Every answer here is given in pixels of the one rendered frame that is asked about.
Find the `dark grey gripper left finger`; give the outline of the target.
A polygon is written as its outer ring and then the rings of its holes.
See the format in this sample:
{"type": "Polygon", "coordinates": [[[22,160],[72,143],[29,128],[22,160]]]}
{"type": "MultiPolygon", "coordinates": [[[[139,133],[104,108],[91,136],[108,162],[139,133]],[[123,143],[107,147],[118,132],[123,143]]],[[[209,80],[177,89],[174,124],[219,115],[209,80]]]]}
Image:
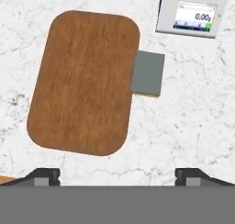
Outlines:
{"type": "Polygon", "coordinates": [[[23,178],[16,179],[13,185],[54,186],[60,185],[61,172],[58,168],[37,168],[23,178]]]}

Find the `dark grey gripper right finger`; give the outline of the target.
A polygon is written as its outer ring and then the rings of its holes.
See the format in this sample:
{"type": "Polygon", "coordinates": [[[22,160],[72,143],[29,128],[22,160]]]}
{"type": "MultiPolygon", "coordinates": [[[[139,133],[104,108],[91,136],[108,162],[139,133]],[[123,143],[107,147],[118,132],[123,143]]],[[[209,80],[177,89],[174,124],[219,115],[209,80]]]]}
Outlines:
{"type": "Polygon", "coordinates": [[[213,178],[198,168],[176,168],[175,172],[176,186],[234,186],[218,178],[213,178]]]}

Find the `brown wooden cutting board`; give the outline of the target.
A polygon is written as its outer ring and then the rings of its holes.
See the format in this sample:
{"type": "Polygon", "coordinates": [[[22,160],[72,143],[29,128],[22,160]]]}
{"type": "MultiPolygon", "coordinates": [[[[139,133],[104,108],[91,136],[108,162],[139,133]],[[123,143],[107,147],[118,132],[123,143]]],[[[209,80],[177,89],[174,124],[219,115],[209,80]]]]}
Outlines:
{"type": "Polygon", "coordinates": [[[128,134],[140,31],[121,15],[66,11],[50,25],[27,131],[43,148],[107,156],[128,134]]]}

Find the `grey sponge with yellow base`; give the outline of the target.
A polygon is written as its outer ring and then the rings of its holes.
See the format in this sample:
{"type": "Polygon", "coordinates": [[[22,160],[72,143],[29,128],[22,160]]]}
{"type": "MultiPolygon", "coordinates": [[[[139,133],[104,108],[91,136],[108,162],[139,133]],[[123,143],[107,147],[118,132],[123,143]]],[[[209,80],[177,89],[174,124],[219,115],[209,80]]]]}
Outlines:
{"type": "Polygon", "coordinates": [[[154,97],[161,94],[164,60],[164,54],[138,51],[131,86],[134,94],[154,97]]]}

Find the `light brown wooden object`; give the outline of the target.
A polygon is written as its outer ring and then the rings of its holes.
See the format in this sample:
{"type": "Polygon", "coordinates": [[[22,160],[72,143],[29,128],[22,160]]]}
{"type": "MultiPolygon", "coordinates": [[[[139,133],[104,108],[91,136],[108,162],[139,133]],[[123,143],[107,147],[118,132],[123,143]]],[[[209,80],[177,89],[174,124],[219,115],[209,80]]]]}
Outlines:
{"type": "Polygon", "coordinates": [[[14,181],[14,180],[16,180],[16,178],[0,175],[0,185],[6,184],[6,183],[14,181]]]}

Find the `white digital kitchen scale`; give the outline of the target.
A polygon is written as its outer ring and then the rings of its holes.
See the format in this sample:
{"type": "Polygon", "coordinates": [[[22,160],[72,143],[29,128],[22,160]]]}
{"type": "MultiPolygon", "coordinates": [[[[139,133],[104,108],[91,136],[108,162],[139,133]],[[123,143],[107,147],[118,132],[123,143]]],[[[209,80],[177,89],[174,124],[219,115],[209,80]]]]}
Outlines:
{"type": "Polygon", "coordinates": [[[228,0],[160,0],[156,32],[214,39],[228,0]]]}

